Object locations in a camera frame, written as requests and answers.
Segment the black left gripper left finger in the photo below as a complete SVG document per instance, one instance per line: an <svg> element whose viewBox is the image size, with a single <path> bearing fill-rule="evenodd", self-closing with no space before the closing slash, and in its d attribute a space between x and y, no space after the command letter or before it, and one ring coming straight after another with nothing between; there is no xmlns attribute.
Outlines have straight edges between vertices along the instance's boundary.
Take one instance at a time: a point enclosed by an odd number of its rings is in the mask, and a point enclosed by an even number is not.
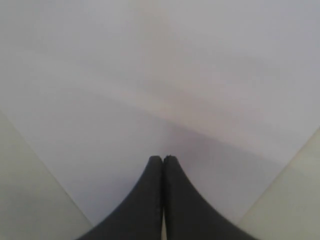
<svg viewBox="0 0 320 240"><path fill-rule="evenodd" d="M160 240L163 161L151 156L138 182L118 207L80 240Z"/></svg>

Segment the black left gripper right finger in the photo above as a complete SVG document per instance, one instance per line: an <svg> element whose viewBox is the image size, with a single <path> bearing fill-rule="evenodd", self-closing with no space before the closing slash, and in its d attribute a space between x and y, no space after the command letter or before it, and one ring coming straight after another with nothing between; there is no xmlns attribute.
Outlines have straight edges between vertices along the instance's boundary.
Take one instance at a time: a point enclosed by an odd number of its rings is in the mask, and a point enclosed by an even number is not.
<svg viewBox="0 0 320 240"><path fill-rule="evenodd" d="M163 160L163 199L168 240L255 240L197 191L175 156Z"/></svg>

